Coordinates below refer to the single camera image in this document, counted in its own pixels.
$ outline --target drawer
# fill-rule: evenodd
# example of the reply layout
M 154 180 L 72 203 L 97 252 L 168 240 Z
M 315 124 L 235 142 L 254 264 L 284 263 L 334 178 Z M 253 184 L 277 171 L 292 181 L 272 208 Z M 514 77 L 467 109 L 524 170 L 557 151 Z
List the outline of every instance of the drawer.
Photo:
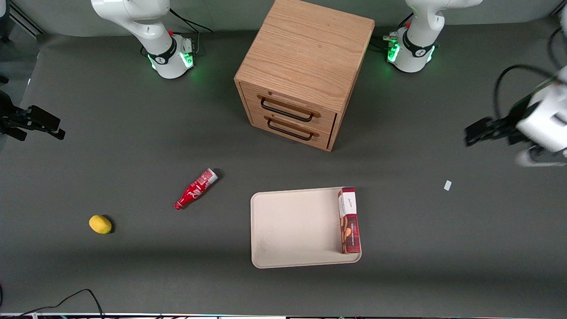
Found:
M 306 103 L 280 96 L 264 88 L 241 83 L 240 87 L 250 113 L 268 113 L 285 119 L 297 127 L 331 133 L 335 113 L 314 108 Z
M 330 134 L 316 129 L 303 128 L 282 118 L 268 115 L 266 112 L 250 113 L 252 125 L 268 132 L 290 138 L 319 149 L 327 150 Z

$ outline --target drawer handle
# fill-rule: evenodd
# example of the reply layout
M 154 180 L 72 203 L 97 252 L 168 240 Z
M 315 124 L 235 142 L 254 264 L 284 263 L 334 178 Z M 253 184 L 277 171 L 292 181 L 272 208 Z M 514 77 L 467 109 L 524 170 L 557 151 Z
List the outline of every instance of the drawer handle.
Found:
M 273 126 L 273 125 L 270 125 L 271 122 L 273 122 L 273 120 L 272 120 L 272 119 L 268 119 L 268 127 L 269 127 L 269 128 L 273 129 L 274 131 L 278 131 L 278 132 L 281 132 L 281 133 L 283 133 L 283 134 L 287 134 L 287 135 L 289 135 L 289 136 L 293 136 L 293 137 L 298 138 L 298 139 L 300 139 L 300 140 L 309 141 L 309 140 L 311 140 L 311 138 L 313 137 L 313 135 L 315 135 L 314 133 L 310 132 L 310 133 L 309 133 L 309 137 L 304 137 L 304 136 L 301 136 L 301 135 L 298 135 L 298 134 L 295 134 L 295 133 L 288 132 L 288 131 L 286 131 L 286 130 L 284 130 L 284 129 L 282 129 L 282 128 L 279 128 L 279 127 L 275 127 L 275 126 Z
M 309 122 L 313 119 L 313 116 L 315 115 L 312 112 L 311 115 L 307 118 L 297 116 L 297 115 L 294 115 L 294 114 L 291 114 L 291 113 L 280 111 L 280 110 L 273 108 L 273 107 L 269 107 L 269 106 L 265 105 L 264 102 L 266 102 L 266 98 L 262 98 L 262 101 L 260 101 L 260 105 L 262 105 L 263 109 L 268 110 L 268 111 L 272 111 L 272 112 L 275 112 L 275 113 L 278 113 L 278 114 L 281 114 L 281 115 L 284 115 L 284 116 L 287 116 L 287 117 L 291 117 L 294 120 L 298 120 L 298 121 L 302 121 L 302 122 Z

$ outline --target lemon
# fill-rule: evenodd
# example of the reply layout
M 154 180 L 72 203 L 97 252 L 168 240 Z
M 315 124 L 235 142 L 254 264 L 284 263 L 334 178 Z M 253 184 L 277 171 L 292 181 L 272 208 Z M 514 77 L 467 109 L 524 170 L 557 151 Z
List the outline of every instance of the lemon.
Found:
M 101 215 L 91 217 L 88 221 L 88 225 L 99 234 L 108 234 L 112 230 L 112 223 Z

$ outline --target red box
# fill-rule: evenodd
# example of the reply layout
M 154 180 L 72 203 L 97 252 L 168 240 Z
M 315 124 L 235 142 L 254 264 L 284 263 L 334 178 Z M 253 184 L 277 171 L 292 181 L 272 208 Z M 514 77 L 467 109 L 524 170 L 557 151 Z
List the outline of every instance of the red box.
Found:
M 360 235 L 358 232 L 354 188 L 343 187 L 338 192 L 338 211 L 341 220 L 342 253 L 360 253 Z

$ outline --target wooden drawer cabinet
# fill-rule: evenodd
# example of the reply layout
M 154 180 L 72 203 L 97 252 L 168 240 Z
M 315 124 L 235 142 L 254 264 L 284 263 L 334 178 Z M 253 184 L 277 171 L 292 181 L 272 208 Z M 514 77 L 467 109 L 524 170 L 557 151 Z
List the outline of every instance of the wooden drawer cabinet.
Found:
M 332 150 L 374 21 L 276 0 L 234 80 L 250 123 Z

